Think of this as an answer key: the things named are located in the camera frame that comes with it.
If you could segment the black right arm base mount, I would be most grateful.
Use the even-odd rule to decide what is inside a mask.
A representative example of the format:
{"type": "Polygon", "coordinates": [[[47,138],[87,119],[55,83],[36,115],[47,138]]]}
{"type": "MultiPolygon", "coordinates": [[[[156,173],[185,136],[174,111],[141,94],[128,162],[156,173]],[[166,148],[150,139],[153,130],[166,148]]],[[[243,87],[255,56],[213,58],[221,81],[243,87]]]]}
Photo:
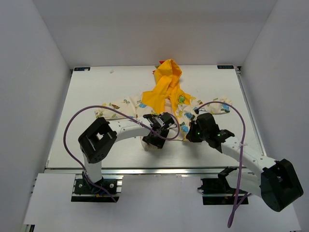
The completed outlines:
{"type": "Polygon", "coordinates": [[[236,170],[236,167],[196,168],[201,174],[197,191],[202,194],[203,205],[233,205],[236,187],[231,187],[226,177],[236,170]]]}

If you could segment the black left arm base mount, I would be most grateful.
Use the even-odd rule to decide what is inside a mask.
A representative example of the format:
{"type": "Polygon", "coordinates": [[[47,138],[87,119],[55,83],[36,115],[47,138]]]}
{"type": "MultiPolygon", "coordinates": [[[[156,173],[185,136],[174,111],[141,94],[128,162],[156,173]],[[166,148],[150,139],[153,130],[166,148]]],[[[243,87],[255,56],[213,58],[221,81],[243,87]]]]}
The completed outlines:
{"type": "Polygon", "coordinates": [[[79,203],[116,203],[119,200],[121,183],[118,179],[102,178],[95,183],[90,184],[82,176],[77,176],[74,180],[71,202],[79,203]]]}

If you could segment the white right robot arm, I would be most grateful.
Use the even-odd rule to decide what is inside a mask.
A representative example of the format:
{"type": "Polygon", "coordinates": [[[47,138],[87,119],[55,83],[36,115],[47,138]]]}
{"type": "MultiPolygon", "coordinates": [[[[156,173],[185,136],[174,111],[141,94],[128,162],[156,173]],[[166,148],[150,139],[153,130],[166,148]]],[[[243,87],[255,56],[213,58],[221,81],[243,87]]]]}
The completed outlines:
{"type": "Polygon", "coordinates": [[[290,161],[265,157],[241,143],[232,132],[219,129],[210,113],[201,114],[191,122],[186,138],[193,143],[205,141],[211,148],[235,159],[246,168],[240,171],[227,167],[218,173],[217,188],[213,192],[228,193],[239,188],[260,197],[276,212],[304,194],[290,161]]]}

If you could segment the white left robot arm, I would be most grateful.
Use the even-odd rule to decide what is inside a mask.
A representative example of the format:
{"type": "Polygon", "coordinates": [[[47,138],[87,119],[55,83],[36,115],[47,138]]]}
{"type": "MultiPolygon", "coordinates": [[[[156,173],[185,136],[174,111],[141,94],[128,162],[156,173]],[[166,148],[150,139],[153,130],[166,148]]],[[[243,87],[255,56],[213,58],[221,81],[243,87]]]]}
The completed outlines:
{"type": "Polygon", "coordinates": [[[138,119],[119,119],[107,121],[97,118],[78,138],[84,156],[84,166],[88,176],[85,187],[92,193],[101,190],[101,162],[110,149],[121,140],[142,137],[148,145],[161,149],[174,120],[167,113],[160,116],[151,114],[138,119]]]}

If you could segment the yellow dinosaur print kids jacket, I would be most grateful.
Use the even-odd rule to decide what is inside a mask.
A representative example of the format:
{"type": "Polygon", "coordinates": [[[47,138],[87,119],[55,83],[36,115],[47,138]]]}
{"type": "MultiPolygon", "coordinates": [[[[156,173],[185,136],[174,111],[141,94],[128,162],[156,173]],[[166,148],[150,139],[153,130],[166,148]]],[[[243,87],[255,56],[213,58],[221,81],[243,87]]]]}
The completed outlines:
{"type": "Polygon", "coordinates": [[[190,123],[197,117],[195,110],[204,102],[181,89],[182,71],[174,60],[168,59],[162,62],[153,74],[156,83],[153,90],[104,103],[103,106],[113,108],[134,119],[146,114],[158,115],[169,112],[176,116],[180,125],[180,133],[176,140],[186,142],[185,137],[189,132],[190,123]]]}

